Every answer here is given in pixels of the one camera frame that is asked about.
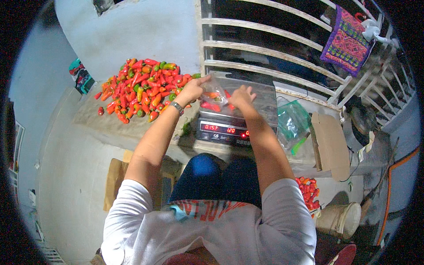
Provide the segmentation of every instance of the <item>hand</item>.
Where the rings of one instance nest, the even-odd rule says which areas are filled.
[[[211,78],[210,75],[204,76],[202,78],[193,79],[185,85],[181,93],[175,98],[175,102],[180,104],[182,107],[185,107],[190,102],[195,101],[200,98],[204,92],[204,88],[200,85],[208,81]]]
[[[242,85],[236,89],[231,97],[228,99],[228,103],[232,104],[238,109],[242,109],[245,106],[252,106],[252,101],[256,98],[256,94],[252,92],[252,87],[249,86],[246,88],[245,85]]]

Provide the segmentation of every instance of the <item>white wall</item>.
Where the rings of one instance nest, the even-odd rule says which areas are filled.
[[[193,0],[126,0],[100,17],[92,0],[55,0],[72,48],[94,80],[116,75],[127,58],[175,62],[198,73],[199,49]]]
[[[384,131],[390,133],[392,147],[399,137],[399,144],[395,154],[395,161],[412,152],[421,141],[421,115],[418,97],[408,104],[402,113],[389,124]],[[392,188],[389,212],[395,212],[405,208],[414,192],[419,165],[419,154],[392,171]],[[395,235],[402,218],[387,221],[384,235],[390,233],[390,239]]]
[[[22,47],[15,65],[9,97],[14,102],[15,119],[25,127],[19,163],[19,200],[22,216],[33,225],[28,212],[28,189],[39,190],[34,163],[50,115],[66,87],[73,87],[70,63],[77,58],[60,26],[49,28],[36,23]]]

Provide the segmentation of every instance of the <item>green plastic bag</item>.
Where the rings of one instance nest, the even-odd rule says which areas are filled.
[[[297,100],[288,102],[283,97],[279,97],[277,105],[278,140],[284,149],[290,150],[306,137],[311,125],[311,117]]]

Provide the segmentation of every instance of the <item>pile of chili peppers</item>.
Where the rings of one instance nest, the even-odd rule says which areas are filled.
[[[320,207],[319,200],[313,201],[314,198],[319,195],[319,189],[316,184],[317,181],[315,179],[300,177],[296,178],[296,182],[299,185],[300,191],[302,191],[306,207],[308,207],[310,211],[318,209]]]
[[[175,63],[158,62],[152,59],[127,59],[118,76],[114,75],[102,84],[102,92],[94,98],[105,101],[108,114],[116,113],[119,120],[129,123],[133,116],[148,115],[148,122],[154,121],[192,79],[200,73],[181,75]],[[98,115],[104,114],[99,107]]]

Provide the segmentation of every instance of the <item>white t-shirt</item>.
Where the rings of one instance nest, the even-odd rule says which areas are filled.
[[[234,201],[182,200],[153,211],[140,183],[122,182],[103,231],[107,265],[162,265],[202,244],[220,264],[314,264],[316,232],[292,179],[265,190],[262,210]]]

